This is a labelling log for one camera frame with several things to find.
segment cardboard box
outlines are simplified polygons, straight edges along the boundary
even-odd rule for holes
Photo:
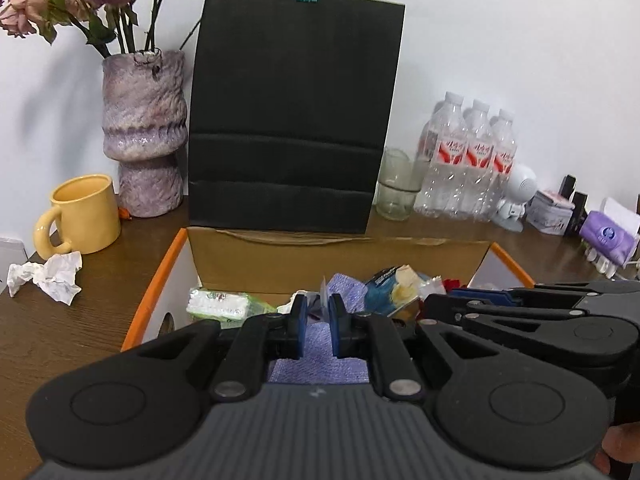
[[[408,264],[429,276],[470,286],[533,286],[534,282],[498,245],[441,238],[371,238],[181,229],[140,302],[122,350],[191,322],[189,291],[205,286],[247,292],[287,303],[299,289],[318,290],[336,272],[366,282],[387,267]]]

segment leaf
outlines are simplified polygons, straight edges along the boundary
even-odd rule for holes
[[[105,27],[102,20],[95,14],[89,16],[89,33],[91,34],[88,38],[90,44],[111,43],[116,39],[116,33],[109,27]]]
[[[43,25],[39,25],[38,32],[49,44],[53,44],[56,36],[58,35],[58,32],[50,22],[45,22]]]
[[[116,28],[116,18],[114,17],[113,13],[114,12],[118,12],[117,7],[112,7],[110,5],[105,5],[104,6],[104,12],[107,14],[107,27],[109,27],[111,30],[115,30],[115,28]]]
[[[124,10],[124,13],[129,17],[129,21],[133,25],[137,25],[138,24],[138,15],[134,12],[134,10],[131,8],[131,6],[124,7],[123,10]]]
[[[49,0],[49,21],[53,25],[71,25],[66,12],[66,0]]]

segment box flap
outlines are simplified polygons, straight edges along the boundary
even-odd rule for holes
[[[408,264],[417,272],[468,283],[489,242],[441,238],[340,237],[189,227],[202,283],[213,290],[284,294],[318,290],[336,272],[363,282],[381,269]]]

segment mug handle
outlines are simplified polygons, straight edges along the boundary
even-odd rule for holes
[[[35,245],[37,253],[43,260],[48,260],[54,254],[71,252],[71,244],[69,242],[62,242],[58,246],[53,246],[49,237],[51,225],[56,218],[61,216],[62,209],[60,209],[59,205],[55,205],[38,219],[33,228],[33,245]]]

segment bottle cap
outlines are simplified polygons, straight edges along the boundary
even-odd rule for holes
[[[515,115],[512,114],[511,112],[508,112],[507,110],[504,110],[503,108],[500,109],[500,117],[503,118],[505,121],[513,121],[515,118]]]
[[[489,113],[490,106],[487,103],[483,103],[478,99],[474,99],[474,108],[475,110],[480,110],[481,112],[484,112],[487,114]]]
[[[459,94],[454,94],[453,92],[447,92],[444,95],[444,99],[445,101],[449,101],[450,103],[453,103],[458,106],[462,106],[462,101],[465,100],[464,96]]]

